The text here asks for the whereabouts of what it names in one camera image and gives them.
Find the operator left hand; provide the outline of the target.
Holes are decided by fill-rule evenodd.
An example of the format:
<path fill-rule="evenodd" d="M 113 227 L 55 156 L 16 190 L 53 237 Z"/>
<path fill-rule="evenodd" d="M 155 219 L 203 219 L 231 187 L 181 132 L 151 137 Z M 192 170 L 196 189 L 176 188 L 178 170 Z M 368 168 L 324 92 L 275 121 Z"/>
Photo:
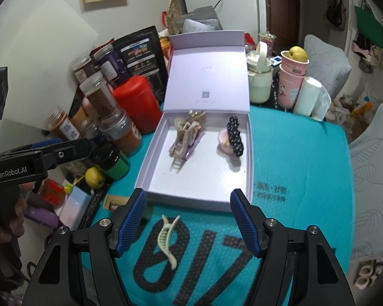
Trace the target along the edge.
<path fill-rule="evenodd" d="M 20 186 L 0 188 L 0 244 L 9 243 L 25 232 L 24 220 L 27 202 L 21 194 L 33 189 L 32 182 Z"/>

